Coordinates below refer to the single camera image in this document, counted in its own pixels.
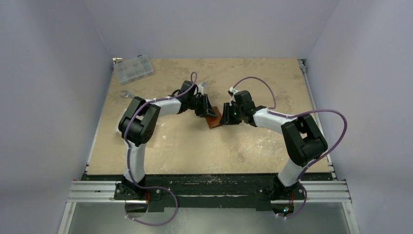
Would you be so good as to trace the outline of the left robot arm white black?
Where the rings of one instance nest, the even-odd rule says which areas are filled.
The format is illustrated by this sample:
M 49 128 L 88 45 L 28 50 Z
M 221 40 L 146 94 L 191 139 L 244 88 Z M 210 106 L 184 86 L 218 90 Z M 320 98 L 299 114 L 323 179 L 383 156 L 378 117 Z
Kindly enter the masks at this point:
M 160 99 L 144 99 L 134 96 L 118 124 L 118 130 L 126 145 L 126 171 L 122 185 L 132 199 L 169 192 L 162 186 L 145 183 L 146 144 L 154 134 L 159 117 L 181 114 L 193 110 L 198 117 L 218 117 L 207 94 L 193 82 L 186 80 L 180 89 Z

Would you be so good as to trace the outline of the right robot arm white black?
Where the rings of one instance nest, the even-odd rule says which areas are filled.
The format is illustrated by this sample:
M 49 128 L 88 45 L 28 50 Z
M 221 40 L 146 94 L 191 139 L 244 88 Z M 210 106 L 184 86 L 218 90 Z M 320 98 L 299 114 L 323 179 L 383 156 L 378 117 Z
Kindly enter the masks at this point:
M 309 164 L 327 151 L 326 139 L 310 114 L 292 117 L 272 112 L 268 107 L 255 105 L 247 90 L 230 88 L 228 93 L 231 101 L 223 105 L 221 125 L 243 122 L 283 136 L 289 159 L 273 179 L 268 196 L 271 200 L 286 198 L 297 187 Z

